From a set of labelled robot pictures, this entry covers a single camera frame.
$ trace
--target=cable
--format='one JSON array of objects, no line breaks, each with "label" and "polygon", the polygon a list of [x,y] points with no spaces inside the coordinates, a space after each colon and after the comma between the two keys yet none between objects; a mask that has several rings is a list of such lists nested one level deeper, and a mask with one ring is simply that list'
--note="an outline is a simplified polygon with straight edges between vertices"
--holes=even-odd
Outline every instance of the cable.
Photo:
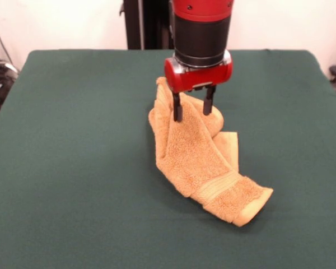
[{"label": "cable", "polygon": [[4,43],[3,43],[2,39],[1,39],[1,37],[0,37],[0,44],[1,44],[2,48],[4,49],[4,51],[5,51],[5,53],[6,53],[6,56],[7,56],[7,58],[9,59],[10,63],[12,63],[12,59],[11,59],[9,53],[7,52],[7,49],[6,49],[5,45],[4,45]]},{"label": "cable", "polygon": [[14,71],[17,74],[20,73],[19,69],[17,69],[12,63],[5,62],[5,61],[0,61],[0,64],[6,66],[8,69]]}]

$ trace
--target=table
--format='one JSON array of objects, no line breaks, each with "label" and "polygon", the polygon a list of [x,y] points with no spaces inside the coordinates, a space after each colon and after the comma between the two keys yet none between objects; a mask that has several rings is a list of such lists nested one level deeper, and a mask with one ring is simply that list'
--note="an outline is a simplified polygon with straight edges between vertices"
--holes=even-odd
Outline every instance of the table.
[{"label": "table", "polygon": [[314,56],[232,52],[215,104],[241,173],[274,188],[237,228],[155,166],[147,114],[171,54],[30,54],[0,112],[0,268],[336,269],[336,93]]}]

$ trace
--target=towel fold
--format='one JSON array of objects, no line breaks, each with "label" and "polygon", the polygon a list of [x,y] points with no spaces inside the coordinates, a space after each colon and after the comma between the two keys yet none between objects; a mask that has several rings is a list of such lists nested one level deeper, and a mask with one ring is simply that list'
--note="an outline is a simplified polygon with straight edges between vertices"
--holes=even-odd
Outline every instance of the towel fold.
[{"label": "towel fold", "polygon": [[217,108],[205,116],[203,101],[181,94],[183,121],[175,122],[165,78],[159,78],[157,85],[148,116],[155,134],[157,167],[184,197],[222,220],[245,225],[273,190],[239,174],[237,133],[221,132],[224,120]]}]

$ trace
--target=red cylinder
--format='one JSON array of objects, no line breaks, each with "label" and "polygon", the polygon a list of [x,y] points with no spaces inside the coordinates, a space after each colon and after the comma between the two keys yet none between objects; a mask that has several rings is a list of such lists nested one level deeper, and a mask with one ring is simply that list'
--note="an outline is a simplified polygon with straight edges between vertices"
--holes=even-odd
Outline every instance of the red cylinder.
[{"label": "red cylinder", "polygon": [[174,13],[189,21],[213,22],[231,15],[234,0],[173,0]]}]

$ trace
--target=white wall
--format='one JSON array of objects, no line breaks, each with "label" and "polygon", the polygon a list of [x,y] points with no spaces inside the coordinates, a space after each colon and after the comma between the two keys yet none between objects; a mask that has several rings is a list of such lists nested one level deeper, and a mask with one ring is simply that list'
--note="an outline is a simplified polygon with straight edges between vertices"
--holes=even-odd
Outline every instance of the white wall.
[{"label": "white wall", "polygon": [[0,0],[0,35],[20,68],[34,49],[126,49],[122,2]]},{"label": "white wall", "polygon": [[[19,67],[34,49],[125,49],[122,1],[0,0],[0,34]],[[336,63],[336,0],[235,0],[228,47],[308,49],[327,73]]]},{"label": "white wall", "polygon": [[307,49],[336,64],[336,0],[235,0],[228,47]]}]

